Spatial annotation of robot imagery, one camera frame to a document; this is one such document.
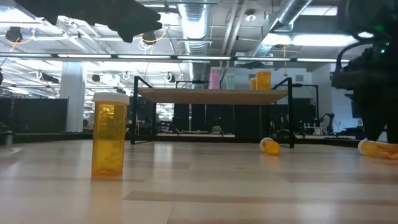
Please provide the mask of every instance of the ceiling duct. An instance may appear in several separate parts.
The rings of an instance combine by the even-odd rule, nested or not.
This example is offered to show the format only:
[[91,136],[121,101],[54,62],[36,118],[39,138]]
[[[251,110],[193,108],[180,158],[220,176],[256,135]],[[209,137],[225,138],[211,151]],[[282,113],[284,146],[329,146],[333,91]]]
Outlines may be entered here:
[[[209,5],[207,4],[178,4],[181,15],[181,27],[184,38],[202,40],[207,37],[209,21]],[[185,42],[189,55],[208,55],[209,43],[192,41]],[[192,80],[207,80],[205,76],[207,63],[192,63],[190,76]]]
[[[266,38],[270,31],[279,29],[283,26],[290,26],[301,15],[304,9],[312,0],[283,0],[280,9],[267,16],[263,25],[263,37]],[[262,42],[252,52],[252,57],[265,57],[272,49],[273,45],[265,45]]]

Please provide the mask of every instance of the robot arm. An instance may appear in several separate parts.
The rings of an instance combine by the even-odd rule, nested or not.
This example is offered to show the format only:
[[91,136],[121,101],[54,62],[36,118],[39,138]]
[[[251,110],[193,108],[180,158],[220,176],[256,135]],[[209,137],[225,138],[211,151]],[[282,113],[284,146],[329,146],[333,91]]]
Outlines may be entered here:
[[325,118],[329,117],[329,123],[328,126],[326,127],[326,130],[328,132],[328,135],[333,135],[333,119],[335,118],[334,113],[327,113],[323,115],[320,119],[319,122],[322,122],[325,120]]
[[[339,26],[358,42],[339,53],[331,84],[354,91],[353,100],[361,113],[365,135],[371,141],[377,141],[387,125],[388,141],[398,143],[397,6],[398,0],[341,0],[338,5]],[[373,37],[361,38],[362,32]],[[371,47],[343,68],[343,54],[360,45]]]

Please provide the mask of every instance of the white column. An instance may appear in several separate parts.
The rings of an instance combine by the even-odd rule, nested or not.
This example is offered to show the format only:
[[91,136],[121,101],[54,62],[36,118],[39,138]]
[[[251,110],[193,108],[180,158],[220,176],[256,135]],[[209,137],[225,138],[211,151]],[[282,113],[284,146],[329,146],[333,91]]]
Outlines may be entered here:
[[83,131],[86,71],[82,62],[63,62],[60,98],[69,99],[67,131]]

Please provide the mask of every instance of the green light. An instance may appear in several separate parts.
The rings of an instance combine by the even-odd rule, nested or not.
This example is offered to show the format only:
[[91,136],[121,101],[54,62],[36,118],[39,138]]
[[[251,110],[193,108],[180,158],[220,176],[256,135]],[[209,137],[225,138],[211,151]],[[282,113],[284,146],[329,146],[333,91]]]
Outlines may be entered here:
[[379,32],[384,32],[386,31],[386,29],[384,28],[383,25],[377,25],[374,27],[375,30],[379,31]]

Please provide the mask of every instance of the black cable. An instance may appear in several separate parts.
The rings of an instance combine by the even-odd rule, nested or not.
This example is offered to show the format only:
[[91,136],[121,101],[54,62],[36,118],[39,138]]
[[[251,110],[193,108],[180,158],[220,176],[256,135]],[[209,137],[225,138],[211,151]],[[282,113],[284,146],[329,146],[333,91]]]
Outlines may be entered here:
[[343,50],[341,50],[341,52],[337,56],[335,72],[339,72],[341,70],[341,59],[343,58],[343,55],[345,52],[353,49],[354,47],[371,44],[371,43],[372,43],[372,41],[357,42],[357,43],[351,44],[351,45],[345,47]]

